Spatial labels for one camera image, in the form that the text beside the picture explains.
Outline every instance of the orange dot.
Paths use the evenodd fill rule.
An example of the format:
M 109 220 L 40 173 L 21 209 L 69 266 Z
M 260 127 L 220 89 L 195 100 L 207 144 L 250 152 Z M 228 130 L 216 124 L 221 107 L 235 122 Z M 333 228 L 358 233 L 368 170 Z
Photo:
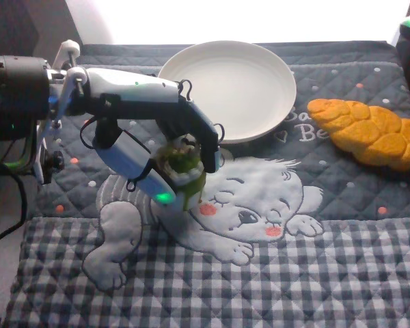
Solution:
M 214 207 L 214 205 L 209 203 L 202 204 L 199 207 L 199 210 L 202 215 L 215 215 L 217 213 L 217 209 Z
M 380 207 L 380 208 L 378 209 L 378 213 L 381 214 L 381 215 L 386 214 L 386 213 L 387 213 L 386 207 Z
M 280 227 L 268 227 L 266 228 L 266 235 L 270 237 L 278 237 L 281 235 Z

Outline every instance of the robotic arm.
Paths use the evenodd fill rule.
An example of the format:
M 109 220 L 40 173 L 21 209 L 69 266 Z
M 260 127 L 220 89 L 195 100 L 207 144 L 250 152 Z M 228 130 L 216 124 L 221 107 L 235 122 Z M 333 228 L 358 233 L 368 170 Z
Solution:
M 46 156 L 44 138 L 52 126 L 60 125 L 63 115 L 83 113 L 94 116 L 87 124 L 97 124 L 92 145 L 85 145 L 95 149 L 112 170 L 127 177 L 133 188 L 138 186 L 157 202 L 174 202 L 178 184 L 155 154 L 118 126 L 118 120 L 156 120 L 168 141 L 191 135 L 203 171 L 218 170 L 218 134 L 189 93 L 186 98 L 181 95 L 184 81 L 84 69 L 75 63 L 79 54 L 79 45 L 69 40 L 61 45 L 52 67 L 40 58 L 0 56 L 0 140 L 30 139 L 30 156 L 6 163 L 13 172 L 24 173 L 35 164 L 38 180 L 48 182 L 45 163 L 54 166 L 56 161 L 58 168 L 62 164 L 59 155 Z

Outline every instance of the round plate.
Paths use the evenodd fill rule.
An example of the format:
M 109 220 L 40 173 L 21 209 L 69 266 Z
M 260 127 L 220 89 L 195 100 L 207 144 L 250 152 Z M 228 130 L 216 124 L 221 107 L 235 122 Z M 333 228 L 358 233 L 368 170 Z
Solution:
M 296 98 L 295 78 L 286 63 L 265 48 L 244 42 L 191 46 L 174 55 L 159 77 L 192 82 L 190 97 L 212 122 L 223 125 L 224 144 L 249 141 L 273 130 Z M 183 96 L 188 89 L 185 83 Z

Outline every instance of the checkered fabric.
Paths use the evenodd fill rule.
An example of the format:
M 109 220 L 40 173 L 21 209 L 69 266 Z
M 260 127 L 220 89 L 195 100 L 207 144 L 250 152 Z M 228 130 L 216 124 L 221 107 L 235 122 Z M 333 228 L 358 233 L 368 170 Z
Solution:
M 81 271 L 97 225 L 30 221 L 4 327 L 410 327 L 410 219 L 324 222 L 322 236 L 256 245 L 247 266 L 148 226 L 108 293 Z
M 295 107 L 268 135 L 226 148 L 234 157 L 300 161 L 303 186 L 323 190 L 311 215 L 325 232 L 254 244 L 251 262 L 236 266 L 177 245 L 145 217 L 141 244 L 122 264 L 126 285 L 103 293 L 82 262 L 103 242 L 96 195 L 112 172 L 79 140 L 89 117 L 64 118 L 55 144 L 67 163 L 78 162 L 39 194 L 4 327 L 410 327 L 410 172 L 363 167 L 328 139 L 301 141 L 301 129 L 310 128 L 300 125 L 318 132 L 304 115 L 315 98 L 357 100 L 410 118 L 395 50 L 381 42 L 263 46 L 294 72 Z M 89 45 L 78 60 L 150 74 L 183 48 Z M 154 122 L 120 124 L 149 147 L 163 141 Z M 85 140 L 93 134 L 91 125 Z

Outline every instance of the pink cheek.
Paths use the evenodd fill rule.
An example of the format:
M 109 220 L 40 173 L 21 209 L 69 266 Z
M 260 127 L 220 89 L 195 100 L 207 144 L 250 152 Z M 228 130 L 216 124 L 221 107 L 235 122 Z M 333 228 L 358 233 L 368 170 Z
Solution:
M 269 237 L 281 236 L 282 229 L 280 227 L 268 227 L 266 228 L 266 235 Z
M 207 216 L 215 215 L 217 213 L 217 209 L 215 208 L 215 206 L 210 203 L 202 204 L 199 207 L 199 211 L 200 214 Z

